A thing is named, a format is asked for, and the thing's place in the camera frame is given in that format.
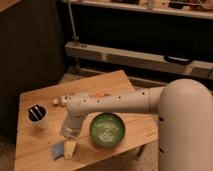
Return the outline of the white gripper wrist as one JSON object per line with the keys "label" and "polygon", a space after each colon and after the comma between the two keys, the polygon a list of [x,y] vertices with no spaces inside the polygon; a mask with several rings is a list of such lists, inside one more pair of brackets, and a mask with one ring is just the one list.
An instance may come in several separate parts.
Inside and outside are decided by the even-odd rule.
{"label": "white gripper wrist", "polygon": [[[83,121],[83,116],[67,114],[61,127],[61,134],[67,139],[76,138],[80,134]],[[71,159],[76,151],[76,147],[76,141],[66,140],[64,142],[64,158]]]}

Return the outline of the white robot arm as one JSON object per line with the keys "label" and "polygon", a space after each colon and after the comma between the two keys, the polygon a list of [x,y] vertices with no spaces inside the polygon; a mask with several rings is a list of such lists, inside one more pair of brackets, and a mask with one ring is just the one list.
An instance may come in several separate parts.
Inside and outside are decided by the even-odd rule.
{"label": "white robot arm", "polygon": [[90,113],[156,114],[159,171],[213,171],[213,94],[196,80],[101,98],[76,95],[66,108],[61,133],[71,139]]}

